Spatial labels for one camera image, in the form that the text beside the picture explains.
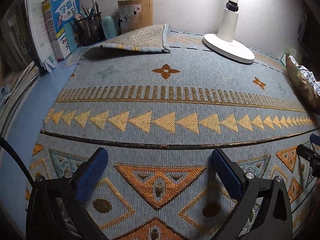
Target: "lamp base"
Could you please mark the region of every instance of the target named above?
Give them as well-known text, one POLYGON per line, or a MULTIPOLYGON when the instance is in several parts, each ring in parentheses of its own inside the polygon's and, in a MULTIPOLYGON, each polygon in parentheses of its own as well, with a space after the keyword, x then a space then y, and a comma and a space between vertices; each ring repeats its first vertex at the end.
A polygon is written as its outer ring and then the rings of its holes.
POLYGON ((212 33, 206 34, 203 41, 211 49, 233 60, 247 64, 254 61, 252 51, 238 41, 227 42, 212 33))

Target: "black stripe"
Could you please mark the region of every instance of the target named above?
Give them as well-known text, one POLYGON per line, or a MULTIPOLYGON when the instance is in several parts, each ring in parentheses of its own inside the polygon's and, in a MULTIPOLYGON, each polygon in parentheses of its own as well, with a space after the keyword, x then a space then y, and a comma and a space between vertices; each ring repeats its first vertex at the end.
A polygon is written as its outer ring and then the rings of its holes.
POLYGON ((61 138, 64 140, 75 141, 75 142, 82 142, 82 143, 90 143, 90 144, 97 144, 97 145, 105 145, 105 146, 112 146, 112 147, 123 147, 123 148, 134 148, 134 149, 153 149, 153 150, 208 150, 208 149, 215 149, 215 148, 234 148, 234 147, 243 147, 243 146, 250 146, 250 145, 257 145, 269 142, 280 141, 283 139, 288 139, 296 136, 300 136, 309 132, 313 132, 318 130, 318 128, 314 128, 309 131, 300 132, 291 135, 284 135, 281 137, 251 141, 251 142, 237 142, 237 143, 220 143, 220 144, 168 144, 168 145, 161 145, 161 144, 147 144, 147 143, 126 143, 126 142, 114 142, 114 141, 105 141, 105 140, 97 140, 97 139, 89 139, 83 137, 76 137, 71 135, 64 135, 58 133, 47 132, 41 130, 40 133, 61 138))
POLYGON ((310 193, 313 191, 313 189, 315 188, 316 185, 317 185, 317 182, 313 185, 312 189, 309 191, 309 193, 308 193, 307 196, 304 198, 304 200, 301 201, 301 203, 300 203, 298 206, 296 206, 296 208, 291 212, 291 214, 293 214, 293 213, 299 208, 299 206, 301 206, 301 204, 307 199, 307 197, 310 195, 310 193))

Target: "white pen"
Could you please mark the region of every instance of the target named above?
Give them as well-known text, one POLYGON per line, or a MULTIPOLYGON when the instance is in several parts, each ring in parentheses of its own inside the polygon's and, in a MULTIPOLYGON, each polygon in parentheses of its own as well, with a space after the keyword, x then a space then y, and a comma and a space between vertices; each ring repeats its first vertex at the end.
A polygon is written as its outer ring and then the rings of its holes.
POLYGON ((96 5, 96 1, 92 0, 92 6, 94 6, 94 13, 97 14, 98 12, 97 12, 95 5, 96 5))

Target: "wall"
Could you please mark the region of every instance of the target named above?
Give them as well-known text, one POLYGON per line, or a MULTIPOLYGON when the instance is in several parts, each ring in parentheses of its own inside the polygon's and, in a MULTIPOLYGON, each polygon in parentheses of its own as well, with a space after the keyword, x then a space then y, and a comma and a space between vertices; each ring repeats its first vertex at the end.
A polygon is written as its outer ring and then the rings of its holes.
MULTIPOLYGON (((102 15, 117 12, 117 0, 96 0, 102 15)), ((199 34, 217 33, 223 8, 228 0, 154 0, 154 24, 199 34)), ((91 5, 91 0, 80 0, 91 5)), ((303 0, 239 0, 239 20, 235 39, 281 57, 297 43, 300 21, 305 15, 303 0)))

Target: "brown cardboard pen holder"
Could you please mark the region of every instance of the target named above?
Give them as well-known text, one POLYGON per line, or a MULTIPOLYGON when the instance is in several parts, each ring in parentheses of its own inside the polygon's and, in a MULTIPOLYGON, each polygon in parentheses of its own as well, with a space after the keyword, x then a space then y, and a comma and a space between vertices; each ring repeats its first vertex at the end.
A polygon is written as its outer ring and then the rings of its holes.
POLYGON ((121 34, 153 25, 153 0, 118 1, 121 34))

